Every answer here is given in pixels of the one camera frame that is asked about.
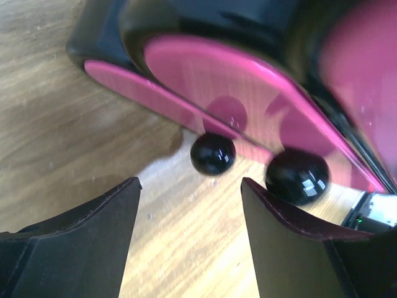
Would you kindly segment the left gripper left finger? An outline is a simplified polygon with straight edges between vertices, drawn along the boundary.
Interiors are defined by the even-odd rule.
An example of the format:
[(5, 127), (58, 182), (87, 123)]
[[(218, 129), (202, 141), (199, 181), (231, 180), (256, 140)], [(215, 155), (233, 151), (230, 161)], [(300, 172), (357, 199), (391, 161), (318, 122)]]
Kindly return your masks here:
[(1, 297), (118, 297), (138, 178), (15, 233), (1, 233)]

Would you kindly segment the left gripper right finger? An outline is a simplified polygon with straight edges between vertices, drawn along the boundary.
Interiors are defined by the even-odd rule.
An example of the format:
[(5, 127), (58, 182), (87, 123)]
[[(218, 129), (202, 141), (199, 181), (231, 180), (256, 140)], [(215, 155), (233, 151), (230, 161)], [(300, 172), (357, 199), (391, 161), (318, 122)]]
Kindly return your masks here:
[(395, 297), (396, 229), (355, 230), (241, 183), (261, 297)]

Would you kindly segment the pink top drawer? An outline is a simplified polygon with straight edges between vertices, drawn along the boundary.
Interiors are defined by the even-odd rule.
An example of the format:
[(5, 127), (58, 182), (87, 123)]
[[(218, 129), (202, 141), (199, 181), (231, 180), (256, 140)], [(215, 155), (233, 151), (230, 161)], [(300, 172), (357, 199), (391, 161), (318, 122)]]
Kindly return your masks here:
[(396, 177), (396, 1), (360, 1), (332, 28), (319, 71)]

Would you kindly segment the black drawer cabinet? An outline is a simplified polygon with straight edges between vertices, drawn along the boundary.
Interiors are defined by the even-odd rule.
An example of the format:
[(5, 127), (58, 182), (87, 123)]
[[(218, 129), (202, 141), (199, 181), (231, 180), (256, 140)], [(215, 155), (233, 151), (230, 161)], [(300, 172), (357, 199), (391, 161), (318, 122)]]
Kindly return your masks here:
[(142, 75), (164, 89), (144, 61), (143, 50), (151, 38), (199, 37), (254, 56), (305, 92), (386, 187), (385, 193), (395, 194), (396, 177), (370, 148), (319, 71), (326, 37), (359, 2), (87, 1), (66, 51), (83, 72), (86, 60), (103, 61)]

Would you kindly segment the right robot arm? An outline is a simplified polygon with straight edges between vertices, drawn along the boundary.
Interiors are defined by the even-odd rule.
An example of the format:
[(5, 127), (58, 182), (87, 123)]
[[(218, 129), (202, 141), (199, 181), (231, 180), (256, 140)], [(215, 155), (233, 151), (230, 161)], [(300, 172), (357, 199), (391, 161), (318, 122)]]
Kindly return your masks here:
[(381, 233), (396, 227), (395, 195), (365, 192), (341, 225), (368, 233)]

